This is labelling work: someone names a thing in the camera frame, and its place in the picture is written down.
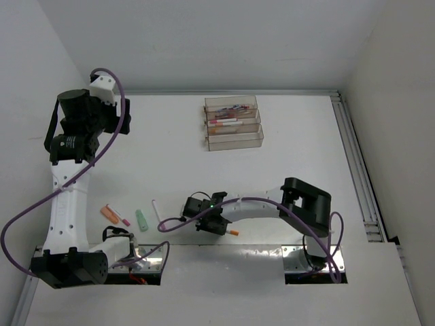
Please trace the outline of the clear tiered organizer tray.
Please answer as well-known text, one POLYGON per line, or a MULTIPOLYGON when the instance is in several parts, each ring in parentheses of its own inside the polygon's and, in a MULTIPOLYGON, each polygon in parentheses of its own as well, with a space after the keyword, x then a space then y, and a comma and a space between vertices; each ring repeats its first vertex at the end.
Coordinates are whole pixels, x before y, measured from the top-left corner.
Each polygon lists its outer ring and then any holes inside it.
POLYGON ((256 96, 206 98, 203 110, 209 151, 262 146, 264 133, 256 96))

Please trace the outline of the white pen purple cap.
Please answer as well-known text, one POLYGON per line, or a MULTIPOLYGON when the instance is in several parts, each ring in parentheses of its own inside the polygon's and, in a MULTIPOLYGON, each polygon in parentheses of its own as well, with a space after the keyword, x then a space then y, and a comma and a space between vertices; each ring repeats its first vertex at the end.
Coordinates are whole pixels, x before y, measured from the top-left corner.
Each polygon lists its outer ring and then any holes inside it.
POLYGON ((161 222, 160 213, 159 213, 158 205, 157 205, 157 202, 155 201, 155 199, 152 200, 152 208, 154 210, 154 214, 156 216, 158 223, 160 223, 161 222))

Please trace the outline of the blue ink refill pen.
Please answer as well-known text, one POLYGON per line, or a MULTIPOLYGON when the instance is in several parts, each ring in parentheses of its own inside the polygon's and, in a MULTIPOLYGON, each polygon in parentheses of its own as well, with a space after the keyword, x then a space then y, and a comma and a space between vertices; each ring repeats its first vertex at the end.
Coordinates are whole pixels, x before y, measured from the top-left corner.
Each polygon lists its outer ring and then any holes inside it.
POLYGON ((234 109, 234 107, 225 107, 225 108, 222 108, 222 109, 218 109, 215 112, 218 113, 218 114, 223 114, 223 112, 231 111, 233 109, 234 109))

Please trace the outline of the white front cover board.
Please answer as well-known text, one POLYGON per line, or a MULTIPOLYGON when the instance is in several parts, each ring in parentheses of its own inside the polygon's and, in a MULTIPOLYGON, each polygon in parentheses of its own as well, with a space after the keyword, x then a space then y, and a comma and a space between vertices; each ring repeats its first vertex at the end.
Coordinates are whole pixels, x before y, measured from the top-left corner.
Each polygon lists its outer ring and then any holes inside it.
POLYGON ((161 284, 54 290, 27 325, 418 325, 392 244, 344 249, 345 284, 288 285, 277 246, 171 247, 161 284))

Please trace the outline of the white pen orange cap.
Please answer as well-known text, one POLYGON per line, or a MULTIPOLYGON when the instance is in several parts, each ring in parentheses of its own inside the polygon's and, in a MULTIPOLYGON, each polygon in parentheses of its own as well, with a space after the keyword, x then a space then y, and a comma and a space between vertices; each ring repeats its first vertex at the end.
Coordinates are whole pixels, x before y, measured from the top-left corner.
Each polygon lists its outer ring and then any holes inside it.
POLYGON ((235 230, 226 230, 226 234, 230 234, 230 235, 233 235, 233 236, 238 236, 239 232, 235 231, 235 230))

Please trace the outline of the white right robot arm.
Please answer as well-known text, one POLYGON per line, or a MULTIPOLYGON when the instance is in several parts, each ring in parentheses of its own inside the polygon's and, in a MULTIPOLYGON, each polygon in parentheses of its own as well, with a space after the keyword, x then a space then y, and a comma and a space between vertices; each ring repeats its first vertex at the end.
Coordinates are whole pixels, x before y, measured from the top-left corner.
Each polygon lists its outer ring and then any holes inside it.
POLYGON ((307 263, 316 270, 326 265, 327 255, 312 237, 312 230, 328 246, 332 196, 295 177, 282 186, 249 195, 215 192, 208 199, 188 197, 181 211, 182 222, 209 210, 195 222, 198 231, 224 235, 230 223, 254 218, 281 219, 302 234, 307 263))

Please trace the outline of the blue gel pen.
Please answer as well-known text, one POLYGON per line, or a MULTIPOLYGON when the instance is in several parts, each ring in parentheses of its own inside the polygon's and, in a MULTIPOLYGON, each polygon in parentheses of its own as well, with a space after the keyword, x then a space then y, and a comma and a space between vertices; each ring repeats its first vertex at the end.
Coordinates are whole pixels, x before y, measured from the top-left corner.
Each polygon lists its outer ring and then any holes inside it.
POLYGON ((233 105, 229 108, 227 108, 227 110, 246 110, 246 109, 250 109, 249 105, 233 105))

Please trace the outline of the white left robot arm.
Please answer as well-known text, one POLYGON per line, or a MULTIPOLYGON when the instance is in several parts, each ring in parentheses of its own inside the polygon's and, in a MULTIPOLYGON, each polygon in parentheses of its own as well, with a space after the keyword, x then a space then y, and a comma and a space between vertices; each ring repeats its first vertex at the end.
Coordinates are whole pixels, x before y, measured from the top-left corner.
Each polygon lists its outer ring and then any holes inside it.
POLYGON ((102 285, 109 269, 133 256, 132 234, 104 236, 91 247, 86 205, 91 167, 106 132, 128 134, 129 115, 119 117, 111 90, 69 90, 58 95, 62 120, 52 115, 44 145, 50 154, 53 190, 48 235, 31 272, 54 289, 102 285))

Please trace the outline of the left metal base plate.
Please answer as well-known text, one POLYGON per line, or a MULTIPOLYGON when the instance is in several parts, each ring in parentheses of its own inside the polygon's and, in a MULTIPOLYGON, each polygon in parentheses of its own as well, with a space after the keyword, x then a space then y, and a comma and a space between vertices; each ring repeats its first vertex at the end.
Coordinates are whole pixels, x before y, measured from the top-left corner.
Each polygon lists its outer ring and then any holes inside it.
POLYGON ((164 263, 167 249, 166 245, 163 245, 150 254, 150 251, 153 249, 154 245, 140 244, 135 249, 133 256, 122 260, 122 262, 145 256, 142 260, 123 266, 112 266, 108 269, 108 272, 110 274, 125 274, 129 271, 136 274, 159 274, 162 271, 162 265, 164 263))

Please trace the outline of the white pen pink cap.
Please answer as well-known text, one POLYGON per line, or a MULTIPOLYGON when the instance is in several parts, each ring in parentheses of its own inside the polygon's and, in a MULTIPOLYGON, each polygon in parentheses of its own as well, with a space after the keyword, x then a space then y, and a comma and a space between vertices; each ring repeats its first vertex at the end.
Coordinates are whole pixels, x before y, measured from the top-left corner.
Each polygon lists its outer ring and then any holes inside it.
POLYGON ((237 122, 237 118, 227 118, 227 119, 220 119, 220 120, 209 120, 209 124, 224 124, 224 123, 231 123, 231 122, 237 122))

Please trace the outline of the metal base plate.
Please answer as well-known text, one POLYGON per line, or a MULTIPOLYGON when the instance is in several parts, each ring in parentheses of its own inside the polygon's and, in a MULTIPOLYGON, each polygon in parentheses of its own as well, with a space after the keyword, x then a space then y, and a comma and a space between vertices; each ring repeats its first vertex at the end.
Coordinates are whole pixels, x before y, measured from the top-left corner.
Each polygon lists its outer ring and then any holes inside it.
POLYGON ((323 268, 321 273, 329 272, 329 265, 325 257, 315 257, 308 254, 308 246, 283 245, 281 247, 283 268, 286 274, 304 274, 314 268, 323 268))
POLYGON ((140 244, 135 249, 133 256, 122 260, 122 262, 145 256, 142 260, 123 266, 112 266, 108 269, 108 272, 110 274, 125 274, 129 271, 136 274, 159 274, 162 271, 162 265, 164 263, 167 249, 166 245, 163 245, 150 254, 150 251, 153 249, 154 245, 140 244))

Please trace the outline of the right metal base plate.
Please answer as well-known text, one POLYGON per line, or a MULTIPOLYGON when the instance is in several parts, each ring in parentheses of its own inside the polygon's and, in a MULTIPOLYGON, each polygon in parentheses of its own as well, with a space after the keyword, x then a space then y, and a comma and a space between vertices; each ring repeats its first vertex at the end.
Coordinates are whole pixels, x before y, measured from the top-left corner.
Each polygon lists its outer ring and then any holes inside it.
POLYGON ((329 265, 325 257, 315 257, 308 254, 308 246, 283 245, 281 247, 283 268, 286 274, 304 274, 314 268, 323 268, 321 273, 329 272, 329 265))

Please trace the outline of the pink cap pen under arm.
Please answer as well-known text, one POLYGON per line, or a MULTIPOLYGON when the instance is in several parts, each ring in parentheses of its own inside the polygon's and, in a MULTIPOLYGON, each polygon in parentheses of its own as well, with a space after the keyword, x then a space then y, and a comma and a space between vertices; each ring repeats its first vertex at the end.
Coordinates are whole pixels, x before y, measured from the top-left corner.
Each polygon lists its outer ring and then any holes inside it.
POLYGON ((123 218, 123 216, 115 209, 115 208, 113 208, 112 206, 110 206, 109 204, 107 204, 106 205, 106 207, 125 225, 125 226, 130 226, 131 225, 131 223, 127 220, 127 219, 125 219, 125 218, 123 218))

